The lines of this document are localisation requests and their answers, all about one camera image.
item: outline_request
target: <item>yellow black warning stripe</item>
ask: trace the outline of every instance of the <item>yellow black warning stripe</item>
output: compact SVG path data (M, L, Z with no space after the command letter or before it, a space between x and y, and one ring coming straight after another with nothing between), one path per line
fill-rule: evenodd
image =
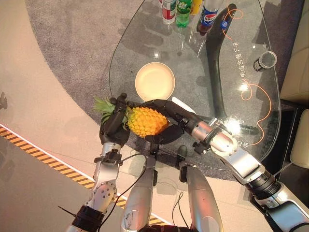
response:
M32 155L33 157L37 158L38 160L42 161L43 163L47 164L49 167L55 169L56 171L65 175L66 177L84 186L85 188L90 189L93 187L94 185L93 180L78 173L77 171L68 167L66 164L59 162L58 160L51 157L49 154L46 154L42 150L34 147L32 144L28 143L23 138L19 137L15 133L8 131L6 128L2 126L0 126L0 136L2 136L15 146L19 147L20 149L24 150L28 154ZM121 198L118 200L116 205L124 209L125 204L126 199ZM149 225L168 225L168 224L151 214L149 219Z

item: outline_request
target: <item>orange cable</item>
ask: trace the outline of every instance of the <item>orange cable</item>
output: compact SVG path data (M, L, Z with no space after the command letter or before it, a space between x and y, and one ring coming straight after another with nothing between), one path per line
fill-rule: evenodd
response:
M227 14L225 15L223 21L225 21L227 15L230 15L232 19L241 19L241 18L243 18L243 11L242 11L242 10L240 10L240 9L229 10L228 6L227 6L227 9L228 9L228 12L227 12ZM234 18L234 17L231 15L231 12L232 12L232 11L239 11L239 12L241 13L241 16L240 16L240 17L237 17L237 18ZM222 32L223 32L223 34L224 34L228 39L233 40L231 37L229 37L229 36L226 34L226 32L224 31L224 29L222 29Z
M249 83L248 83L246 80L244 80L244 79L243 79L243 81L245 81L245 82L248 84L248 86L249 86L249 88L250 88L250 92L251 92L250 97L247 98L247 99L244 99L244 98L243 98L243 92L244 92L244 91L241 92L241 98L242 98L244 101L250 100L251 97L252 97L252 89L251 89L251 86L256 86L256 87L260 88L260 89L266 94L266 96L267 96L267 98L268 98L268 100L269 100L269 111L268 111L267 115L266 115L264 118L262 118L262 119L260 119L260 120L257 121L257 126L258 126L258 127L260 128L260 130L262 131L262 137L261 137L261 139L260 139L258 142L254 143L254 144L250 144L250 146L252 146L252 145L257 145L258 143L260 143L260 142L263 140L263 138L264 138L265 133L264 133L263 128L262 128L261 125L260 125L260 122L263 121L263 120L265 120L265 119L269 116L269 114L270 114L270 112L271 112L272 104L271 104L271 99L270 99L269 95L266 93L266 91L265 91L262 87L260 87L260 86L258 86L258 85L256 85L256 84L249 84Z

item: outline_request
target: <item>gray carpet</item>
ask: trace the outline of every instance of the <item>gray carpet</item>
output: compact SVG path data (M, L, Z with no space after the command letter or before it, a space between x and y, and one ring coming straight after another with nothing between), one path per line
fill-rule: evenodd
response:
M276 70L281 88L297 31L302 1L282 0L264 7L272 50L278 56ZM97 123L92 112L93 96L110 96L109 64L121 35L142 0L26 0L34 34L52 72L74 101ZM142 139L132 136L129 145L147 149ZM160 158L173 165L174 156ZM210 164L218 160L210 157ZM205 174L233 179L229 172L201 167Z

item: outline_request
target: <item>pineapple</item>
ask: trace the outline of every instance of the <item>pineapple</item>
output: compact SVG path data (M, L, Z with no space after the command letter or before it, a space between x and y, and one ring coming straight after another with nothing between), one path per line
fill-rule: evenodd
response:
M94 110L103 113L102 122L104 123L112 114L115 106L109 100L101 100L96 97L95 100ZM145 138L147 135L157 135L169 125L165 116L156 110L145 107L133 109L127 107L125 115L122 121L123 125L127 125L141 138Z

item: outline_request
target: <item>glass tabletop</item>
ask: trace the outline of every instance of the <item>glass tabletop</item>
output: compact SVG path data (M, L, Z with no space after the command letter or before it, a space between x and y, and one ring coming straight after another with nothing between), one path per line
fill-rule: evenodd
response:
M271 51L260 3L225 1L206 36L197 32L198 20L199 14L190 16L186 28L166 25L159 0L145 0L114 52L111 93L126 92L129 100L143 102L135 90L137 72L147 63L164 63L175 76L171 97L183 101L205 121L217 118L236 136L239 146L263 160L277 138L281 114L275 68L258 72L253 67L265 51ZM229 26L222 29L222 21ZM133 136L129 146L138 149L140 143ZM185 134L162 150L175 154L180 145L186 145L190 160L225 170L211 152L193 152L193 143Z

